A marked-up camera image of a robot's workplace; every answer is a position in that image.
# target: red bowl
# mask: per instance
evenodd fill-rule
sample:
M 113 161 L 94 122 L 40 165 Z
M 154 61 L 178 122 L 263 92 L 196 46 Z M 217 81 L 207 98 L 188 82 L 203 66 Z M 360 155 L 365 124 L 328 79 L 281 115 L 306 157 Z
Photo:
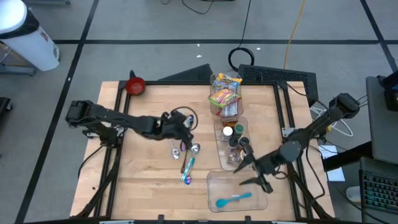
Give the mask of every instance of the red bowl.
M 130 78 L 125 88 L 129 94 L 141 95 L 145 91 L 145 81 L 139 77 Z

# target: paper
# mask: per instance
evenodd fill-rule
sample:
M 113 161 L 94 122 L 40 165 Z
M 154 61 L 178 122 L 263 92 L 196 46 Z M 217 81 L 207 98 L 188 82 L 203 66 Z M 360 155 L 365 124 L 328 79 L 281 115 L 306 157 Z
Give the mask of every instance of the paper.
M 319 150 L 322 153 L 323 159 L 329 158 L 329 157 L 337 154 L 336 146 L 319 146 Z M 341 167 L 331 170 L 331 171 L 328 171 L 327 175 L 329 177 L 329 181 L 346 181 L 346 179 L 344 178 L 343 169 Z

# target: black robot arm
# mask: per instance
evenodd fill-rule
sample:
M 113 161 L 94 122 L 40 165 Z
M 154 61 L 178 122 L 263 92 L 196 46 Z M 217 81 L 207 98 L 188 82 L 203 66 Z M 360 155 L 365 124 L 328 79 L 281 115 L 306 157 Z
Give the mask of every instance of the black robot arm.
M 313 121 L 310 125 L 303 129 L 297 129 L 291 132 L 284 143 L 276 150 L 256 159 L 253 155 L 253 149 L 250 144 L 244 146 L 246 153 L 245 158 L 238 168 L 234 171 L 239 172 L 247 165 L 252 165 L 258 177 L 245 180 L 243 184 L 260 185 L 263 191 L 271 193 L 273 191 L 270 183 L 264 177 L 265 175 L 276 175 L 281 165 L 287 164 L 289 178 L 293 179 L 298 187 L 302 190 L 304 196 L 313 202 L 312 206 L 319 217 L 332 218 L 321 206 L 314 200 L 313 195 L 306 188 L 305 184 L 300 180 L 299 175 L 294 170 L 292 162 L 296 161 L 309 145 L 311 138 L 318 136 L 335 121 L 343 118 L 352 118 L 359 112 L 359 103 L 349 94 L 341 93 L 330 101 L 329 109 Z
M 164 112 L 159 118 L 154 116 L 135 117 L 104 108 L 89 100 L 79 100 L 72 101 L 65 119 L 71 127 L 84 126 L 90 132 L 96 133 L 101 143 L 109 147 L 118 144 L 118 130 L 106 127 L 101 122 L 131 128 L 147 139 L 181 139 L 188 147 L 193 139 L 190 128 L 185 125 L 187 117 L 177 110 L 171 111 L 170 114 Z

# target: white bottle cap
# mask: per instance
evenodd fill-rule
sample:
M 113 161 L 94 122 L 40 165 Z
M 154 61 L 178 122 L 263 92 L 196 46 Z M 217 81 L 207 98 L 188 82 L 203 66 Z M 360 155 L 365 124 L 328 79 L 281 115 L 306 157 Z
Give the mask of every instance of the white bottle cap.
M 225 128 L 223 129 L 223 134 L 224 134 L 224 136 L 231 136 L 233 132 L 234 132 L 234 131 L 232 130 L 231 127 L 225 127 Z

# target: spoon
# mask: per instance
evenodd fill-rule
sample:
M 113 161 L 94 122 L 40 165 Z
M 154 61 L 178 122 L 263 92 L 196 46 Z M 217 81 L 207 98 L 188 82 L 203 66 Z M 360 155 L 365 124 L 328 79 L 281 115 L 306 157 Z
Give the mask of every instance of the spoon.
M 240 195 L 238 197 L 231 198 L 231 199 L 218 199 L 216 201 L 216 206 L 217 206 L 217 208 L 223 208 L 225 205 L 227 205 L 230 202 L 235 202 L 235 201 L 240 200 L 242 198 L 249 198 L 249 197 L 251 197 L 251 195 L 252 195 L 252 193 L 248 192 L 248 193 L 242 194 L 242 195 Z

